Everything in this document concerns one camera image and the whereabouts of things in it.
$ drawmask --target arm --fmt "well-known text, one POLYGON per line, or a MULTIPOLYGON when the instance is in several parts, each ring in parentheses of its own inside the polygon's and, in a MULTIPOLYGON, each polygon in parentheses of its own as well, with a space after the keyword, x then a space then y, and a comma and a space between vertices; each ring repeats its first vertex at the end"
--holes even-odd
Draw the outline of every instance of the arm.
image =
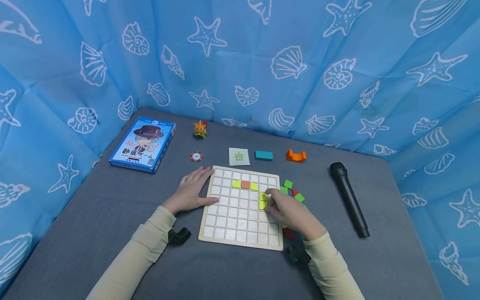
POLYGON ((159 206, 133 234, 117 255, 87 300, 129 300, 150 266, 157 262, 168 243, 168 232, 175 214, 218 202, 218 198, 200 198, 198 193, 213 174, 210 167, 198 168, 182 178, 178 189, 159 206))
POLYGON ((325 227, 303 205, 279 190, 272 195, 265 211, 280 223, 305 236, 305 250, 312 258, 308 267, 326 300, 364 300, 342 255, 337 251, 325 227))

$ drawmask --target red poker chip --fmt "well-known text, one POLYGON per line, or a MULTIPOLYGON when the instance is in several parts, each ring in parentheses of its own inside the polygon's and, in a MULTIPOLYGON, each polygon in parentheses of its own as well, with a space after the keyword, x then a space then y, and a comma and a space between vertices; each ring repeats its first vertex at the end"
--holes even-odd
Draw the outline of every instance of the red poker chip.
POLYGON ((192 154, 190 154, 190 159, 194 162, 201 161, 203 157, 204 156, 199 151, 195 151, 195 152, 192 152, 192 154))

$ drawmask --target orange block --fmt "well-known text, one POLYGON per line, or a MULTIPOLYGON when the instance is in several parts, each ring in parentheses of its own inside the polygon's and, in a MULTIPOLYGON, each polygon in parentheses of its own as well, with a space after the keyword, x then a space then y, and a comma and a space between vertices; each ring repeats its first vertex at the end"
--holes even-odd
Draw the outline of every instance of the orange block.
POLYGON ((302 153, 293 153, 292 149, 289 149, 287 152, 287 160, 296 161, 302 163, 307 159, 307 153, 303 151, 302 153))
POLYGON ((249 190, 249 189, 250 189, 250 181, 244 181, 244 180, 242 180, 242 181, 241 181, 241 188, 242 188, 242 189, 249 190))

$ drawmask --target hand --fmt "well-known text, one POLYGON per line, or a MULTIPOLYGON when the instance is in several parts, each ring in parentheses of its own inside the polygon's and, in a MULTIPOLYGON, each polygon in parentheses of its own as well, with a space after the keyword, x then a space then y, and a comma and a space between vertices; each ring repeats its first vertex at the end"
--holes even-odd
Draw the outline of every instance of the hand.
POLYGON ((327 229, 309 212, 303 204, 280 190, 268 189, 265 194, 272 195, 265 211, 288 228, 300 232, 306 240, 316 240, 327 233, 327 229))
POLYGON ((218 198, 200 198, 198 194, 207 179, 213 174, 210 167, 200 167, 192 173, 185 175, 173 195, 163 202, 162 206, 172 214, 192 210, 200 206, 211 205, 218 202, 218 198))

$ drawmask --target black microphone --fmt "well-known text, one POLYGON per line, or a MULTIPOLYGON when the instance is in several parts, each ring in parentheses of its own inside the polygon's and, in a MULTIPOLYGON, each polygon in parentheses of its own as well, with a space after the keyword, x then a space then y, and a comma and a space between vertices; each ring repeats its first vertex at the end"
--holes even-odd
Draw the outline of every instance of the black microphone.
POLYGON ((361 238, 369 237, 370 233, 368 232, 367 222, 365 222, 365 218, 361 213, 359 203, 353 193, 350 181, 348 181, 347 169, 340 162, 333 163, 330 165, 330 175, 340 191, 343 203, 348 211, 348 216, 350 217, 353 227, 355 227, 358 235, 361 238))

